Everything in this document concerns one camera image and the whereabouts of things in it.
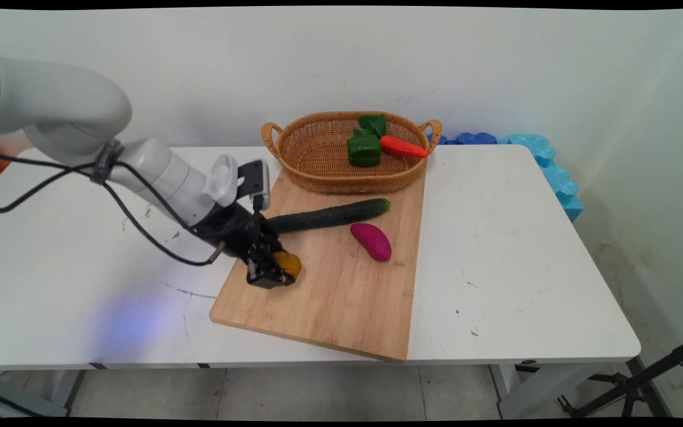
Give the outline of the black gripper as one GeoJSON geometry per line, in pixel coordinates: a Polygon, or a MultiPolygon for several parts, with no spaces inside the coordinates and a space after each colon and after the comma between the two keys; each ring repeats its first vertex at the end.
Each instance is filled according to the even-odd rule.
{"type": "Polygon", "coordinates": [[[249,285],[273,289],[296,281],[273,256],[285,249],[262,213],[250,212],[239,203],[227,208],[215,205],[195,224],[195,235],[214,247],[224,244],[225,254],[247,263],[249,285]]]}

